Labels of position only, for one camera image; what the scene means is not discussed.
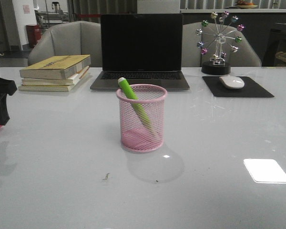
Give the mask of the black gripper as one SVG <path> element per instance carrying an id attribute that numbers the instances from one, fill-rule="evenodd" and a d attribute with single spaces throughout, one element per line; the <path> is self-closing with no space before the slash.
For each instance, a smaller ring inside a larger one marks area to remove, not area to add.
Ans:
<path id="1" fill-rule="evenodd" d="M 0 78 L 0 125 L 6 125 L 10 117 L 7 109 L 7 95 L 12 96 L 17 91 L 13 80 Z"/>

